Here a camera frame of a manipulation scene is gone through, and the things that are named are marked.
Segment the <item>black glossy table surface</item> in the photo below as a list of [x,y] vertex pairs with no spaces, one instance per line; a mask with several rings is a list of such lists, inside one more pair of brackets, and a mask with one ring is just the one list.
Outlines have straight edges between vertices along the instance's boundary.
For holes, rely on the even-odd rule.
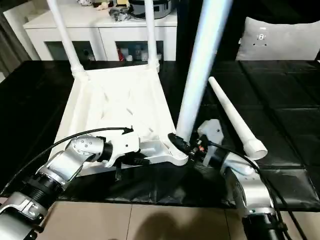
[[[126,66],[125,62],[89,62],[85,69]],[[164,62],[159,77],[174,123],[177,123],[188,70]],[[259,160],[290,208],[319,211],[320,200],[320,63],[316,61],[218,62],[211,75],[268,149]],[[27,61],[0,84],[0,187],[19,168],[54,142],[73,76],[65,61]],[[242,151],[231,123],[207,87],[194,129],[219,119],[223,144]],[[28,167],[8,192],[33,173],[48,155]],[[231,207],[225,183],[214,167],[170,163],[78,177],[62,200],[122,202],[197,207]]]

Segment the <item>floor tile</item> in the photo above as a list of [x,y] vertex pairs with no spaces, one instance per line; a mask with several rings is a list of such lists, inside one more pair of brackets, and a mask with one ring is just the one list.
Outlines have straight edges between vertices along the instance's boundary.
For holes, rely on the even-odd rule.
[[0,197],[0,204],[3,204],[7,200],[6,197]]
[[127,240],[229,240],[225,211],[133,205]]
[[[281,212],[283,221],[288,227],[292,240],[301,240],[298,230],[287,212]],[[308,240],[320,240],[320,213],[318,212],[294,212]],[[236,210],[226,210],[226,219],[231,240],[246,240],[241,218]]]
[[[294,212],[293,213],[299,222],[305,236],[308,240],[320,240],[320,212]],[[289,229],[289,234],[293,240],[301,240],[301,236],[295,227],[287,212],[281,212],[283,221]]]
[[126,240],[130,212],[130,204],[57,202],[37,240]]
[[241,218],[236,210],[225,210],[226,220],[228,223],[230,240],[247,240]]

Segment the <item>white cylindrical rod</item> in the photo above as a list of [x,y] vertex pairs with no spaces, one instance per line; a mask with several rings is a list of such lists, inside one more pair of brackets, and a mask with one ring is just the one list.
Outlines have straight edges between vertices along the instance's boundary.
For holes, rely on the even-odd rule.
[[154,67],[159,72],[160,65],[157,58],[157,44],[155,34],[155,14],[153,0],[144,0],[145,21],[148,33],[148,65]]
[[236,133],[241,139],[243,143],[243,149],[247,156],[253,160],[258,160],[265,157],[268,153],[266,147],[252,133],[246,122],[240,116],[234,105],[231,103],[231,101],[213,76],[209,78],[209,83],[230,122],[232,123]]
[[47,2],[52,12],[56,27],[58,28],[58,31],[60,33],[64,50],[71,65],[72,73],[74,74],[76,72],[84,72],[84,67],[80,64],[75,47],[70,40],[63,17],[59,11],[57,0],[47,0]]
[[204,0],[184,88],[176,134],[190,140],[232,0]]

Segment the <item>glass cabinet door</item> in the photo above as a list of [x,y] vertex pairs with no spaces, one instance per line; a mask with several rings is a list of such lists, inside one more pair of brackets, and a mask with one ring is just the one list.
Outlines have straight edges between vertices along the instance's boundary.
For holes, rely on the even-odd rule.
[[[53,60],[68,60],[65,48],[61,41],[45,41]],[[72,41],[80,61],[95,61],[95,55],[90,41]]]

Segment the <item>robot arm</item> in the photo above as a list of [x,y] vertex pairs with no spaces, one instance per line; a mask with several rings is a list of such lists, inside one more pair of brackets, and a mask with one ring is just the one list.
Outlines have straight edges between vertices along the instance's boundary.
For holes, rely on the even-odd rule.
[[285,224],[279,225],[273,201],[260,175],[240,156],[228,153],[220,173],[228,199],[234,200],[248,240],[284,240]]
[[1,240],[35,240],[48,209],[79,174],[85,162],[102,160],[112,166],[118,157],[139,150],[138,135],[131,131],[105,142],[103,137],[73,138],[41,166],[20,192],[14,192],[0,206]]
[[[215,127],[211,128],[211,135],[207,135],[208,131],[201,129],[201,136],[192,146],[173,133],[168,137],[180,151],[189,155],[190,160],[195,162],[202,159],[202,164],[207,164],[206,159],[212,156],[208,156],[211,145],[207,137],[221,139],[221,127]],[[247,239],[285,240],[284,232],[288,229],[283,222],[277,220],[273,200],[256,170],[242,157],[230,152],[223,159],[220,174],[226,182],[227,198],[235,203],[242,219]]]

